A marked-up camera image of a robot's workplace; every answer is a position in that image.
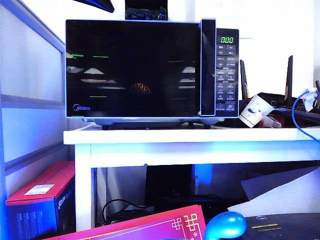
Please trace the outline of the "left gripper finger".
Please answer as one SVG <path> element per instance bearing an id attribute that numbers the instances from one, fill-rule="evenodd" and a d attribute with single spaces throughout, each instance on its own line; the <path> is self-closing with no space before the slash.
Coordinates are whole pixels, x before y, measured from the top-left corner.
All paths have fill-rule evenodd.
<path id="1" fill-rule="evenodd" d="M 115 8 L 110 0 L 75 0 L 76 2 L 90 5 L 92 7 L 113 13 Z"/>

